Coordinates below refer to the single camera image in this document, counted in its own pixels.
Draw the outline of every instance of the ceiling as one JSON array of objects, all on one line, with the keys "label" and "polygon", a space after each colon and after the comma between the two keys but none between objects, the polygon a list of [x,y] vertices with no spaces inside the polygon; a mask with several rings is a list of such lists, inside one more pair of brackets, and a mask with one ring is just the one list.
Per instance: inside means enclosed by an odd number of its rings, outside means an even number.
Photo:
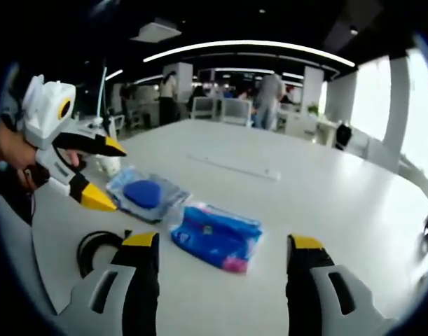
[{"label": "ceiling", "polygon": [[[28,76],[44,73],[46,79],[75,84],[95,85],[102,64],[108,66],[108,74],[123,69],[112,79],[123,82],[161,74],[163,66],[174,62],[193,64],[195,73],[213,67],[242,67],[300,75],[305,63],[310,62],[316,67],[326,66],[329,80],[356,68],[306,52],[257,45],[202,48],[147,63],[142,60],[195,43],[253,39],[307,46],[361,64],[386,55],[394,44],[404,47],[409,43],[403,33],[398,39],[387,33],[393,29],[389,29],[387,15],[377,0],[364,3],[367,5],[362,7],[358,0],[302,0],[282,5],[281,1],[269,0],[261,5],[187,2],[184,6],[180,1],[169,6],[160,1],[144,5],[135,0],[92,0],[66,8],[54,4],[44,8],[41,4],[38,8],[25,6],[15,17],[18,33],[11,41],[15,42],[13,55],[25,64]],[[155,18],[173,23],[182,34],[160,43],[130,40]],[[350,33],[351,25],[359,30],[357,36]]]}]

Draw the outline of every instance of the ceiling light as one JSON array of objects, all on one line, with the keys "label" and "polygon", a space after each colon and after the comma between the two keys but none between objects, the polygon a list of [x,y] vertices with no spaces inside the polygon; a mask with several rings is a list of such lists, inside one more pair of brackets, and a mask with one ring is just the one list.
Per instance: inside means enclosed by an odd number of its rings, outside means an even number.
[{"label": "ceiling light", "polygon": [[298,86],[298,87],[303,87],[303,85],[299,82],[291,82],[289,80],[283,80],[285,85],[292,85],[292,86]]},{"label": "ceiling light", "polygon": [[306,53],[311,53],[314,55],[329,58],[330,60],[334,60],[334,61],[346,64],[349,67],[355,66],[354,62],[348,61],[347,59],[344,59],[337,55],[330,54],[322,50],[305,47],[304,45],[297,45],[297,44],[284,43],[284,42],[274,42],[274,41],[258,41],[258,40],[216,41],[216,42],[205,42],[205,43],[187,45],[185,47],[171,49],[171,50],[160,52],[159,54],[144,58],[144,62],[150,62],[164,56],[168,56],[176,53],[182,53],[183,51],[187,51],[187,50],[194,50],[194,49],[208,48],[208,47],[219,47],[219,46],[226,46],[226,45],[227,46],[270,46],[270,47],[299,50],[299,51],[304,51]]},{"label": "ceiling light", "polygon": [[104,79],[104,80],[109,80],[109,79],[111,79],[111,78],[113,78],[113,77],[115,77],[115,76],[117,76],[117,75],[120,75],[121,73],[123,73],[123,70],[122,69],[120,69],[120,70],[117,70],[116,72],[113,72],[111,75],[109,75],[109,76],[106,76],[106,78]]},{"label": "ceiling light", "polygon": [[359,33],[359,31],[357,30],[357,28],[355,26],[351,26],[350,31],[351,31],[351,34],[354,36],[356,36]]},{"label": "ceiling light", "polygon": [[289,72],[283,72],[282,75],[286,76],[286,77],[293,77],[293,78],[297,78],[297,79],[304,79],[304,76],[295,75],[294,73],[289,73]]},{"label": "ceiling light", "polygon": [[142,79],[136,80],[133,84],[148,82],[148,81],[152,81],[153,79],[158,79],[158,78],[162,78],[162,77],[163,77],[163,75],[156,75],[156,76],[152,76],[152,77],[142,78]]},{"label": "ceiling light", "polygon": [[260,72],[262,74],[273,74],[273,70],[248,69],[248,68],[215,68],[215,71],[234,71],[234,72]]}]

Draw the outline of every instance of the blue round object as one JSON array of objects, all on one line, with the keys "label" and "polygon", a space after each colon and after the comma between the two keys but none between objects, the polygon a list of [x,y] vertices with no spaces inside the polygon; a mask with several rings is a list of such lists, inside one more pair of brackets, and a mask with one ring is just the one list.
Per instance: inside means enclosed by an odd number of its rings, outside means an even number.
[{"label": "blue round object", "polygon": [[136,181],[125,185],[123,194],[131,202],[145,209],[154,209],[160,202],[160,186],[148,180]]}]

